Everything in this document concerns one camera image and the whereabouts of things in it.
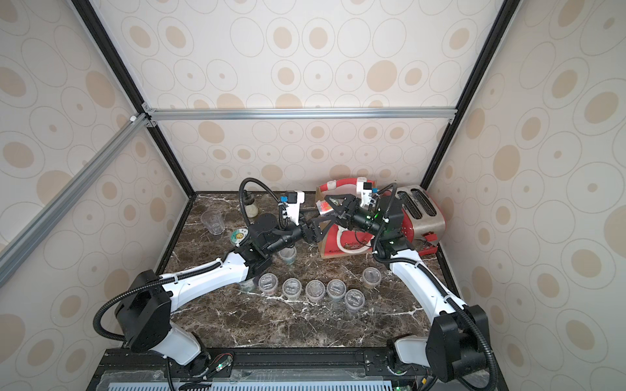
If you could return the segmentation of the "red burlap canvas bag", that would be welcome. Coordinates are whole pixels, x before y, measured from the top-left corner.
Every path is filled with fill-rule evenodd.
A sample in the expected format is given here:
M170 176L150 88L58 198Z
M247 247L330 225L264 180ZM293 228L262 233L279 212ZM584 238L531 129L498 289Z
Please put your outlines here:
M363 191L373 193L376 183L366 177L332 180L320 185L316 190L316 202L324 201L325 196L350 194L358 199ZM326 237L318 244L323 259L347 257L371 251L370 242L373 235L348 230L332 225Z

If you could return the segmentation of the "seed jar sunflower label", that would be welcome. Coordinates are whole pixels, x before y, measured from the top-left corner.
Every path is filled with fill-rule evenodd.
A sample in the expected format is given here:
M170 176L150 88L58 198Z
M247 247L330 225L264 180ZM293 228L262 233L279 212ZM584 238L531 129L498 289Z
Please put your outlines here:
M239 246L248 236L249 230L247 228L237 228L230 235L230 242L233 246Z

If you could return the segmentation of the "seed jar green label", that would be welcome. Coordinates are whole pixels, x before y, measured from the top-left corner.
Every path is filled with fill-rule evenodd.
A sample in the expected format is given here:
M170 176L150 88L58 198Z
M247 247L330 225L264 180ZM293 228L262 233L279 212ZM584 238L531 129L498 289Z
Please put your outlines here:
M284 262L284 264L292 265L297 259L297 249L295 249L295 247L285 248L280 250L280 252L278 252L278 255L279 258Z

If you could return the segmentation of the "small jar red label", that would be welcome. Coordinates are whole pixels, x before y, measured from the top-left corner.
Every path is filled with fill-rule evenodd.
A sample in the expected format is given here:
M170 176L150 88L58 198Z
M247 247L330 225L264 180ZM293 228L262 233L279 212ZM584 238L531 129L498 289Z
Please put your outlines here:
M274 296L279 288L278 277L272 273L266 273L259 278L259 290L263 295Z

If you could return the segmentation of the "seed jar orange label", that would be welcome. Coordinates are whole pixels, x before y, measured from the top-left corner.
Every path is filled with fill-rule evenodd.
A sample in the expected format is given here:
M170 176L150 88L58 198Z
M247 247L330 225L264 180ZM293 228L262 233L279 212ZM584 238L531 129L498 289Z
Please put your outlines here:
M303 285L297 278L289 278L282 285L282 296L288 301L295 301L300 298Z

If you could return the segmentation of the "seed jar red label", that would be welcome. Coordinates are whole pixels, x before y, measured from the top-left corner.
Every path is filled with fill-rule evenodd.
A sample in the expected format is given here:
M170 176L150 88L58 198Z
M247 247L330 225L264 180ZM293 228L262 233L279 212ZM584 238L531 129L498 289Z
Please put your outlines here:
M330 280L326 292L331 301L342 301L347 293L347 285L342 280Z

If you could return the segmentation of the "seed jar yellow label back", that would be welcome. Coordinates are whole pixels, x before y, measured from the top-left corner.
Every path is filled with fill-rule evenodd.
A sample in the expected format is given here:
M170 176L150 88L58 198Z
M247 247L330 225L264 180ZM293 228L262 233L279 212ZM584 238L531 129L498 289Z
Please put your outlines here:
M374 289L380 285L382 280L382 274L380 270L375 267L367 267L363 270L361 275L361 281L365 288Z

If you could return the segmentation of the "wide jar purple flower label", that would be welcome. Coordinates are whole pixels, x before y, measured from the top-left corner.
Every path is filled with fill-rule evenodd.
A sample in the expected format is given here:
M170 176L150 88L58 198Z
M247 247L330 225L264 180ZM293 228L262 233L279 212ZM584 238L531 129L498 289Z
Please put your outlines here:
M238 283L239 290L243 293L253 293L258 289L258 278L242 281Z

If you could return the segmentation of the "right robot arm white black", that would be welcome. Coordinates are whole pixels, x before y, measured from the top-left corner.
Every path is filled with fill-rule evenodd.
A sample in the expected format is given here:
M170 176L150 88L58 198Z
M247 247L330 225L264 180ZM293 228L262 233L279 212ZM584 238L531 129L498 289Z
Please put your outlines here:
M330 181L319 187L320 214L330 225L369 234L373 259L396 275L422 306L430 322L427 337L394 341L389 359L392 372L409 366L425 368L433 380L458 381L466 389L478 386L468 376L486 371L484 390L495 390L500 369L491 347L487 314L468 306L430 271L404 230L404 203L392 183L376 189L363 178Z

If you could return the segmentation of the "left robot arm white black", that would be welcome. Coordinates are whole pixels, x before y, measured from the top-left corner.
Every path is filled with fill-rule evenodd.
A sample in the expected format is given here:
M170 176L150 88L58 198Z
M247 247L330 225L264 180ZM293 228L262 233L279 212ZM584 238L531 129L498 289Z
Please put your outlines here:
M275 201L276 213L251 218L246 211L246 185L254 183ZM320 223L325 216L312 218L311 208L301 207L303 192L279 196L258 179L244 179L240 185L239 207L247 233L243 240L212 262L173 274L141 273L131 287L108 300L94 315L95 332L106 339L125 343L135 353L156 352L199 373L208 365L208 352L201 341L177 326L174 311L207 293L225 286L253 280L262 275L273 256L300 240L316 244L324 239Z

